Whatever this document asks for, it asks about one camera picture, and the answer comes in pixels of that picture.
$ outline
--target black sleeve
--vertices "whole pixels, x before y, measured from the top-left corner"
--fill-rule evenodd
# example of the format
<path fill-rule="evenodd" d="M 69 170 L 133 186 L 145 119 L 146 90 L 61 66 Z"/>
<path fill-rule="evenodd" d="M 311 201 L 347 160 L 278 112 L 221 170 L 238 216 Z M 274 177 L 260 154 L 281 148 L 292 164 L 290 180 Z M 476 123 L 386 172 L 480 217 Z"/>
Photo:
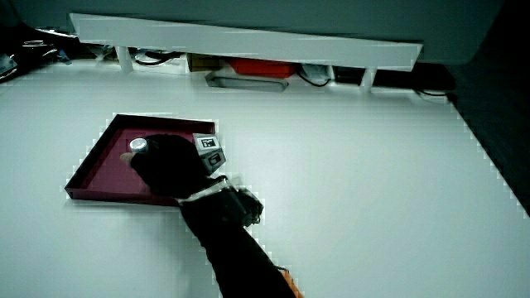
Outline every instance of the black sleeve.
<path fill-rule="evenodd" d="M 219 216 L 217 195 L 184 203 L 182 217 L 205 248 L 223 298 L 295 298 L 287 281 L 268 255 L 240 224 Z"/>

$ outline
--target red box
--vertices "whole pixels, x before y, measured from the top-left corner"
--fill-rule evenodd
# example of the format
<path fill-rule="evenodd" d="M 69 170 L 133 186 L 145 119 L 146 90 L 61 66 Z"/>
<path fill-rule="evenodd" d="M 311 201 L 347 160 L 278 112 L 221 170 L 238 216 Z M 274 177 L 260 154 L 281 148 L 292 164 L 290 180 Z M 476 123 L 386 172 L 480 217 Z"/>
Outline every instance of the red box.
<path fill-rule="evenodd" d="M 167 133 L 193 142 L 193 133 L 215 133 L 210 122 L 118 114 L 65 186 L 71 199 L 177 206 L 171 197 L 154 195 L 137 172 L 120 159 L 137 137 Z"/>
<path fill-rule="evenodd" d="M 240 75 L 288 78 L 296 72 L 296 65 L 288 62 L 230 58 L 229 64 Z"/>

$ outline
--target bottle cap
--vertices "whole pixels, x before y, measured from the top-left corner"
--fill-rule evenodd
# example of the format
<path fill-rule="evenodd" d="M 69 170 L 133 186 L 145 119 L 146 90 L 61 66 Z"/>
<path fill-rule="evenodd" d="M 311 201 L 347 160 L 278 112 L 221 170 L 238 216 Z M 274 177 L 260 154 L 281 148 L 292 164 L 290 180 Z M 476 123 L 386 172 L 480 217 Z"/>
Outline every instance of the bottle cap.
<path fill-rule="evenodd" d="M 147 141 L 141 137 L 135 138 L 129 143 L 132 152 L 144 152 L 147 149 Z"/>

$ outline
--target white tabletop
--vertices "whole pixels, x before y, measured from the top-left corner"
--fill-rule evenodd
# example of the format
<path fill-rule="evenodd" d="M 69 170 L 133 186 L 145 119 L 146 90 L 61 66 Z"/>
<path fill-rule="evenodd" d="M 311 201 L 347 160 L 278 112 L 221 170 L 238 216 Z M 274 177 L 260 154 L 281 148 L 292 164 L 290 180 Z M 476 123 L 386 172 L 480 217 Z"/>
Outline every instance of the white tabletop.
<path fill-rule="evenodd" d="M 220 171 L 265 205 L 249 232 L 307 298 L 530 292 L 530 223 L 452 105 L 120 71 L 77 60 L 0 84 L 1 297 L 218 297 L 178 209 L 64 192 L 114 113 L 216 121 Z"/>

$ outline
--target wrist strap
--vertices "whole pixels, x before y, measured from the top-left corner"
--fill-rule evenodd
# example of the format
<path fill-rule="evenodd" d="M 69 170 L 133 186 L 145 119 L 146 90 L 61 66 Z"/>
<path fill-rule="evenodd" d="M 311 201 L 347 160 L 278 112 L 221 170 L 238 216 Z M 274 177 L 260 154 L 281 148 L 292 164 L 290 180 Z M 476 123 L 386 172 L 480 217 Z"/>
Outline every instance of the wrist strap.
<path fill-rule="evenodd" d="M 187 199 L 179 199 L 179 198 L 174 198 L 180 205 L 184 204 L 184 203 L 189 203 L 189 202 L 193 202 L 193 201 L 196 201 L 198 199 L 203 199 L 207 196 L 210 196 L 210 195 L 214 195 L 214 194 L 217 194 L 223 190 L 226 190 L 226 189 L 229 189 L 229 188 L 233 188 L 235 189 L 236 191 L 239 191 L 238 189 L 238 186 L 239 186 L 239 182 L 240 182 L 240 179 L 238 177 L 236 177 L 234 180 L 236 183 L 233 183 L 231 181 L 229 181 L 229 179 L 225 176 L 225 175 L 222 175 L 220 177 L 220 181 L 213 184 L 212 186 L 208 187 L 208 188 L 205 188 L 199 192 L 196 192 L 194 193 L 193 195 L 190 195 Z"/>

